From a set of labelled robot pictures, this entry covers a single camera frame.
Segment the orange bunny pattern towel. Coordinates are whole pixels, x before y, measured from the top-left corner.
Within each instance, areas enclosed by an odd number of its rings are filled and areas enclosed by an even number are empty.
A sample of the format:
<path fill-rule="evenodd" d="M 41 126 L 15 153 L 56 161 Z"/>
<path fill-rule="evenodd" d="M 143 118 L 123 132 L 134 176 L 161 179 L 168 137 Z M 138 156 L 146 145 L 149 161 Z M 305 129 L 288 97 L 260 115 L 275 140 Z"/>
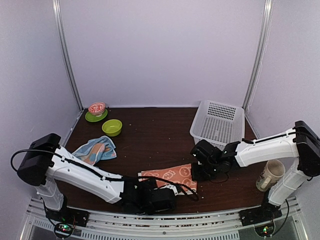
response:
<path fill-rule="evenodd" d="M 192 180 L 191 168 L 192 164 L 188 163 L 163 169 L 144 170 L 139 172 L 138 176 L 158 177 L 174 183 L 184 184 L 196 192 L 198 184 Z"/>

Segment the white plastic basket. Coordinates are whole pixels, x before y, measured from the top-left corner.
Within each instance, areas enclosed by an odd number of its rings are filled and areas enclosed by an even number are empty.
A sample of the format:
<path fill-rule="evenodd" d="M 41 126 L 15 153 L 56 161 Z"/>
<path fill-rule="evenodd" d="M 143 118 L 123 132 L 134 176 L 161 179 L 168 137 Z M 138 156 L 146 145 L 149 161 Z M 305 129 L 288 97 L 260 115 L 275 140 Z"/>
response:
<path fill-rule="evenodd" d="M 206 140 L 223 150 L 226 144 L 245 137 L 245 111 L 212 100 L 202 100 L 191 124 L 190 135 L 194 143 Z"/>

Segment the blue patchwork towel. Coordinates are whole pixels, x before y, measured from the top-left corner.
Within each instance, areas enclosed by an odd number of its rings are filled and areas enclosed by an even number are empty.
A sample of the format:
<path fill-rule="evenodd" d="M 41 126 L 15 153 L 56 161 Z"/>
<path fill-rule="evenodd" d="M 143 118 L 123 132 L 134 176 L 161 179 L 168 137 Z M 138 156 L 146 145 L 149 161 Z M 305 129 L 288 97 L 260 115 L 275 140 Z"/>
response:
<path fill-rule="evenodd" d="M 100 161 L 112 160 L 117 157 L 116 146 L 106 135 L 90 139 L 75 150 L 72 155 L 92 166 Z"/>

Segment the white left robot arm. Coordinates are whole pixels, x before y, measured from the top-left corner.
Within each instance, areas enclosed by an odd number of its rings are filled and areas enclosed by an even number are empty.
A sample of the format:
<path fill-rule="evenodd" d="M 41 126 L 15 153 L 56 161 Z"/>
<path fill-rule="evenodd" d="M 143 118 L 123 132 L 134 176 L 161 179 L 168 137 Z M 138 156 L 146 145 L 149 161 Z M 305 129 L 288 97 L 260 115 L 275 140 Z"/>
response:
<path fill-rule="evenodd" d="M 120 205 L 125 213 L 152 215 L 174 210 L 177 205 L 177 189 L 174 186 L 159 188 L 154 179 L 138 180 L 101 170 L 68 152 L 60 145 L 61 137 L 50 133 L 31 143 L 23 153 L 17 176 L 36 188 L 45 206 L 61 222 L 72 218 L 66 207 L 66 197 L 60 192 L 56 181 L 66 182 L 109 204 Z"/>

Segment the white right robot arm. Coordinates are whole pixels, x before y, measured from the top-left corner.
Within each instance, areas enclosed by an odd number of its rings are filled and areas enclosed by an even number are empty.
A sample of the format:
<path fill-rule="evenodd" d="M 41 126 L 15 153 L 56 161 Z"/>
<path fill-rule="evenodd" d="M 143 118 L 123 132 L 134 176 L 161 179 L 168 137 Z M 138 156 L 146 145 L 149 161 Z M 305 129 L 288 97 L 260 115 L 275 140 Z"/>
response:
<path fill-rule="evenodd" d="M 302 120 L 279 134 L 254 140 L 230 142 L 223 149 L 200 140 L 190 151 L 198 161 L 192 165 L 192 177 L 209 180 L 218 173 L 245 168 L 261 162 L 293 159 L 290 169 L 270 188 L 266 202 L 256 210 L 259 220 L 268 220 L 276 207 L 298 190 L 308 179 L 320 174 L 320 138 Z"/>

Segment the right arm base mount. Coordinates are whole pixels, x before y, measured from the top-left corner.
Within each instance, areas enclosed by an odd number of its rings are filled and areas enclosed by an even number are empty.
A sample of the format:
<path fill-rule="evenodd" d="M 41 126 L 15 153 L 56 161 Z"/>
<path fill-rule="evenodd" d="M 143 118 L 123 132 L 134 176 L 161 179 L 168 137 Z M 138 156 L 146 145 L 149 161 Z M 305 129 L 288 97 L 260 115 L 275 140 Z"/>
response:
<path fill-rule="evenodd" d="M 260 206 L 239 212 L 242 226 L 255 225 L 255 233 L 262 238 L 269 238 L 276 232 L 274 220 L 281 216 L 280 206 L 269 203 L 267 198 L 262 201 Z"/>

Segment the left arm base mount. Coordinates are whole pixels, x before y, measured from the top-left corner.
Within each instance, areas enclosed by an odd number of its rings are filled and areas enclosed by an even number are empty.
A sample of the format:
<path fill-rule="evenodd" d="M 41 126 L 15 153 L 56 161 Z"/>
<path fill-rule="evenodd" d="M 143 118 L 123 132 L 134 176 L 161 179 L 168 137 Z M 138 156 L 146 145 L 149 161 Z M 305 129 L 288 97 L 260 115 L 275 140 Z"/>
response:
<path fill-rule="evenodd" d="M 63 195 L 62 207 L 59 211 L 49 209 L 43 200 L 45 217 L 53 225 L 53 233 L 59 240 L 69 238 L 76 227 L 86 227 L 90 213 L 86 210 L 70 208 L 68 200 Z"/>

